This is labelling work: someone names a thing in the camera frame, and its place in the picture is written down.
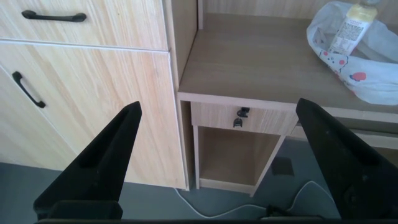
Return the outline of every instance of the cabinet door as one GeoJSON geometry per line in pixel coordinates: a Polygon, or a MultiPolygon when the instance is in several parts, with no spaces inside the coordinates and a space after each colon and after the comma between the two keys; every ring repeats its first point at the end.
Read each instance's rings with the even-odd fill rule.
{"type": "Polygon", "coordinates": [[[126,180],[185,188],[169,54],[0,43],[0,62],[19,71],[47,106],[43,114],[76,150],[127,104],[142,119],[126,180]]]}
{"type": "Polygon", "coordinates": [[[0,161],[62,170],[77,156],[0,68],[0,161]]]}
{"type": "Polygon", "coordinates": [[[161,0],[2,0],[0,37],[83,45],[168,50],[161,0]],[[83,22],[26,19],[86,14],[83,22]]]}

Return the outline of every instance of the plastic bag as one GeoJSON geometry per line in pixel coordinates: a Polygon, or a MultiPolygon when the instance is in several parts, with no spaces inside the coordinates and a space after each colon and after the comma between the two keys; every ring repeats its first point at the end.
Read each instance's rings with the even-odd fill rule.
{"type": "Polygon", "coordinates": [[[350,56],[327,52],[352,4],[329,2],[307,28],[313,51],[361,100],[398,105],[398,36],[375,20],[350,56]]]}

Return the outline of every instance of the desk drawer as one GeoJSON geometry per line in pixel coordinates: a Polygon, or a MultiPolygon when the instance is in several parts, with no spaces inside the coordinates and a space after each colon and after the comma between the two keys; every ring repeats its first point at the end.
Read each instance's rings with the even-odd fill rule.
{"type": "Polygon", "coordinates": [[[0,7],[0,38],[168,49],[161,0],[4,0],[0,7]],[[41,16],[84,13],[86,19],[26,19],[22,15],[26,10],[41,16]]]}
{"type": "Polygon", "coordinates": [[[247,118],[242,118],[242,127],[233,127],[238,117],[239,106],[192,103],[192,125],[251,131],[267,134],[290,134],[297,124],[298,117],[292,111],[277,111],[250,108],[247,118]]]}

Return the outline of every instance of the floor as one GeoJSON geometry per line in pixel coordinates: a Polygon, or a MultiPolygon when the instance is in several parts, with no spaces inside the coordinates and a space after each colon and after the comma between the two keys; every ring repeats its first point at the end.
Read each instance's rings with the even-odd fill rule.
{"type": "MultiPolygon", "coordinates": [[[[191,189],[181,194],[200,212],[212,216],[246,203],[289,208],[299,189],[314,180],[327,192],[317,161],[307,142],[285,141],[277,157],[292,161],[294,175],[274,175],[270,169],[253,198],[225,190],[191,189]]],[[[0,163],[0,223],[33,223],[33,201],[59,175],[59,171],[0,163]]],[[[124,219],[198,219],[174,189],[141,184],[124,184],[119,201],[124,219]]],[[[297,215],[321,215],[339,218],[334,203],[314,184],[305,187],[291,210],[297,215]]],[[[264,215],[259,208],[244,207],[222,219],[257,219],[264,215]]]]}

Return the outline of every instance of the plastic bottle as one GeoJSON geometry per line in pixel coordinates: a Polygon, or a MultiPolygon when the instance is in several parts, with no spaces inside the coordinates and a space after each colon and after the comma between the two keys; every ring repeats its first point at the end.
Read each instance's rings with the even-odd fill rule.
{"type": "Polygon", "coordinates": [[[361,0],[353,5],[328,51],[350,55],[377,16],[376,4],[379,2],[380,0],[361,0]]]}

